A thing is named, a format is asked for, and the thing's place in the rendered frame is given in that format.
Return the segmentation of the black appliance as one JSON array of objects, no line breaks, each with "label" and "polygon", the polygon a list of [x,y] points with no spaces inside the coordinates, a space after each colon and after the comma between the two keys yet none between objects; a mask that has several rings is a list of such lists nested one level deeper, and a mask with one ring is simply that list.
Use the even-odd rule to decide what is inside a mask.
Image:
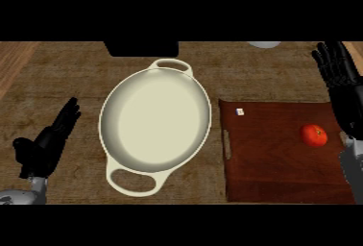
[{"label": "black appliance", "polygon": [[178,41],[105,41],[113,57],[161,57],[179,56]]}]

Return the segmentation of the pale grey round object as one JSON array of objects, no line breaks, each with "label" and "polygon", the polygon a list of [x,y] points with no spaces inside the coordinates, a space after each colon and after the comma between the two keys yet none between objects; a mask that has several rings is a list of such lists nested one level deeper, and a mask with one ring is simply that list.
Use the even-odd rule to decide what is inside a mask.
[{"label": "pale grey round object", "polygon": [[263,49],[273,49],[281,44],[281,41],[247,41],[247,42],[254,47]]}]

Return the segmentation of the brown wooden cutting board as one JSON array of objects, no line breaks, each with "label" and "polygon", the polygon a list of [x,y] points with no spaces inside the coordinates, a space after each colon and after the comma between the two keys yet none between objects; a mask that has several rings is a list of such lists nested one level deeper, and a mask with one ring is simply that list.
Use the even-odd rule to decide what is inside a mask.
[{"label": "brown wooden cutting board", "polygon": [[[341,127],[328,103],[228,102],[220,121],[231,202],[352,204],[341,169]],[[300,129],[319,125],[322,147],[304,144]]]}]

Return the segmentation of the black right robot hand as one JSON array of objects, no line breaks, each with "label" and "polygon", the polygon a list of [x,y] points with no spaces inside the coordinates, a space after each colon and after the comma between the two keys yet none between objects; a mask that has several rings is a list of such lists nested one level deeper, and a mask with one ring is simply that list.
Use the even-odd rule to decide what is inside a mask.
[{"label": "black right robot hand", "polygon": [[312,57],[328,87],[341,129],[352,138],[363,140],[363,76],[344,43],[319,42]]}]

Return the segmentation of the brown textured placemat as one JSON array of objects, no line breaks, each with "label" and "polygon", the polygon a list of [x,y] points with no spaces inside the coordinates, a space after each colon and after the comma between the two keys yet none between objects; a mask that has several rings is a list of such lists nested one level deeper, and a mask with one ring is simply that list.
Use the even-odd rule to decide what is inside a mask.
[{"label": "brown textured placemat", "polygon": [[331,99],[316,62],[312,41],[285,41],[262,49],[244,41],[183,42],[178,60],[194,68],[211,102],[207,141],[191,161],[173,171],[160,192],[130,197],[111,183],[132,191],[155,187],[151,177],[119,170],[107,173],[99,141],[99,113],[120,81],[147,69],[152,58],[113,57],[101,42],[43,42],[0,99],[0,191],[28,189],[20,178],[14,140],[33,139],[55,122],[76,97],[82,117],[65,143],[49,178],[52,204],[225,204],[226,166],[220,106],[228,102],[328,103]]}]

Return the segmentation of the red tomato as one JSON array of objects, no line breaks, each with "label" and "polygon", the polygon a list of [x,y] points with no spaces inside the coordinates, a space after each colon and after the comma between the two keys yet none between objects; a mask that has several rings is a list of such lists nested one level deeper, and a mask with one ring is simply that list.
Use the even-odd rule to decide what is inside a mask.
[{"label": "red tomato", "polygon": [[300,136],[310,147],[322,147],[328,143],[328,134],[319,125],[306,124],[300,129]]}]

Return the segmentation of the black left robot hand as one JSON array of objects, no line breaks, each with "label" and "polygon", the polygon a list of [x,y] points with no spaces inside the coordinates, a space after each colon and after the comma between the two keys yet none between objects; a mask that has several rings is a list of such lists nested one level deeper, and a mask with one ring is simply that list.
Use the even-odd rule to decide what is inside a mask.
[{"label": "black left robot hand", "polygon": [[14,140],[23,179],[49,178],[54,174],[80,116],[79,99],[73,97],[59,111],[54,124],[43,129],[36,139],[18,137]]}]

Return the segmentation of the cream oval pot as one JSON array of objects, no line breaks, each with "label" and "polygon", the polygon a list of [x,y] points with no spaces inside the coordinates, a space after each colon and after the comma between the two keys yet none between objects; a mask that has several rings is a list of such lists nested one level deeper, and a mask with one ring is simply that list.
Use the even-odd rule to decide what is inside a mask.
[{"label": "cream oval pot", "polygon": [[[183,69],[163,67],[170,62]],[[130,197],[157,194],[176,169],[195,157],[211,128],[211,102],[192,66],[158,59],[111,90],[99,113],[107,173],[126,170],[155,181],[148,191],[110,185]]]}]

